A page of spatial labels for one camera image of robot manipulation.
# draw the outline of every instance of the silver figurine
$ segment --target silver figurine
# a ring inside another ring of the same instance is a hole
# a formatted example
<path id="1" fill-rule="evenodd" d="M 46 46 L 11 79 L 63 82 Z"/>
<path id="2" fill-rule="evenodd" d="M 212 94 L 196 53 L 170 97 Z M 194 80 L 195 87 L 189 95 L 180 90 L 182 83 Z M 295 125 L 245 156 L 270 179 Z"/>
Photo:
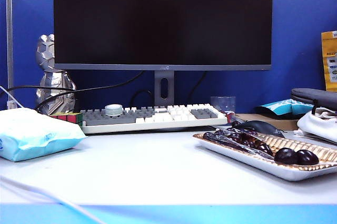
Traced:
<path id="1" fill-rule="evenodd" d="M 38 39 L 36 50 L 36 61 L 39 67 L 44 71 L 40 86 L 47 87 L 63 87 L 76 90 L 74 82 L 70 79 L 68 73 L 64 70 L 55 69 L 55 53 L 54 53 L 54 34 L 49 36 L 42 35 Z M 36 91 L 37 103 L 55 96 L 65 90 L 48 90 L 38 89 Z M 59 96 L 47 104 L 40 107 L 42 114 L 51 115 L 57 112 L 72 111 L 75 106 L 74 94 Z"/>

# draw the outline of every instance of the tray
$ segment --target tray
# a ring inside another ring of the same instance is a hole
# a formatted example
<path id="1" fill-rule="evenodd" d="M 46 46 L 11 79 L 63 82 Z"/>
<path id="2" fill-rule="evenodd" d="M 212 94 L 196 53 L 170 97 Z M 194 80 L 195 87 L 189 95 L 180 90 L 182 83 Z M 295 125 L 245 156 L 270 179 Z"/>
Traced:
<path id="1" fill-rule="evenodd" d="M 320 161 L 317 165 L 311 166 L 283 165 L 277 164 L 273 160 L 268 160 L 260 156 L 243 152 L 241 150 L 214 143 L 204 139 L 203 133 L 195 134 L 193 136 L 198 138 L 200 144 L 207 149 L 244 162 L 245 164 L 261 169 L 288 181 L 300 181 L 307 178 L 337 172 L 337 149 L 326 148 L 318 145 L 308 144 L 306 142 L 290 140 L 272 135 L 258 134 L 258 137 L 267 143 L 274 153 L 284 147 L 294 149 L 295 151 L 307 149 L 315 153 Z"/>

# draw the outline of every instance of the clear glass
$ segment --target clear glass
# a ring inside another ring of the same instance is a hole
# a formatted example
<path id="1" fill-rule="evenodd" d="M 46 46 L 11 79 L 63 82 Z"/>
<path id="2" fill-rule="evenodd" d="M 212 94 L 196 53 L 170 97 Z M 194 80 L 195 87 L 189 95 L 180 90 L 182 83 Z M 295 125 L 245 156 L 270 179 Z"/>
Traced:
<path id="1" fill-rule="evenodd" d="M 235 96 L 212 96 L 211 105 L 222 113 L 235 112 Z"/>

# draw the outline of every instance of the keyboard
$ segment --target keyboard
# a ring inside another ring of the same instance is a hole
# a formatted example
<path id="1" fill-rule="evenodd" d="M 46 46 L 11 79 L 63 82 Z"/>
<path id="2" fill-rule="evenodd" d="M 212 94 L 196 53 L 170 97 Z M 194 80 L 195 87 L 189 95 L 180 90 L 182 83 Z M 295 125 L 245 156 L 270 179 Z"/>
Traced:
<path id="1" fill-rule="evenodd" d="M 122 108 L 118 116 L 105 115 L 104 109 L 81 110 L 85 134 L 134 130 L 173 129 L 223 125 L 226 116 L 210 104 Z"/>

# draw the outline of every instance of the monitor stand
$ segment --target monitor stand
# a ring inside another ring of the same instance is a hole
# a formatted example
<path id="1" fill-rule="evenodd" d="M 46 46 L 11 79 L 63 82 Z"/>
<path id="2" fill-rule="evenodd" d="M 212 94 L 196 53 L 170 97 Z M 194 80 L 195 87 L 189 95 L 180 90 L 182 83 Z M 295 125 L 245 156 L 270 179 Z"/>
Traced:
<path id="1" fill-rule="evenodd" d="M 174 105 L 174 71 L 154 71 L 154 105 Z"/>

